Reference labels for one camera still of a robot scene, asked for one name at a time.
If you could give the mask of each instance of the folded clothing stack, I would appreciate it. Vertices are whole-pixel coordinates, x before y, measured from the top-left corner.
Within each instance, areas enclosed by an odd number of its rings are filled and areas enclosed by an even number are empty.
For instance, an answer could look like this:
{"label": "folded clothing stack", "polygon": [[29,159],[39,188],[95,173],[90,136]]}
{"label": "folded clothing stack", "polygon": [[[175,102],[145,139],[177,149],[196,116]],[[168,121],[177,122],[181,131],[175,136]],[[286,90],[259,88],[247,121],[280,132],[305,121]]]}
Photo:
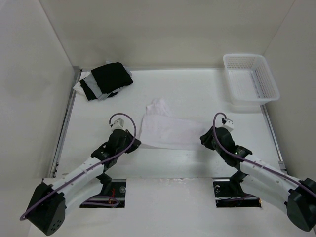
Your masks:
{"label": "folded clothing stack", "polygon": [[91,70],[91,74],[80,81],[87,99],[105,100],[115,96],[123,87],[133,83],[122,63],[110,63]]}

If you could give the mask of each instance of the plastic basket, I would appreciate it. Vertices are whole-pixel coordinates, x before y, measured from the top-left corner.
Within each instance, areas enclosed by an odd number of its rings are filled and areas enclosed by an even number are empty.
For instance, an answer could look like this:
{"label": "plastic basket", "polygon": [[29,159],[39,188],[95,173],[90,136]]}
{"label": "plastic basket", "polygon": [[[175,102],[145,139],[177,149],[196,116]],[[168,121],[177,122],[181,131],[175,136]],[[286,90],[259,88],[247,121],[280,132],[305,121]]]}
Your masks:
{"label": "plastic basket", "polygon": [[225,74],[232,103],[263,105],[280,93],[266,59],[257,54],[226,54]]}

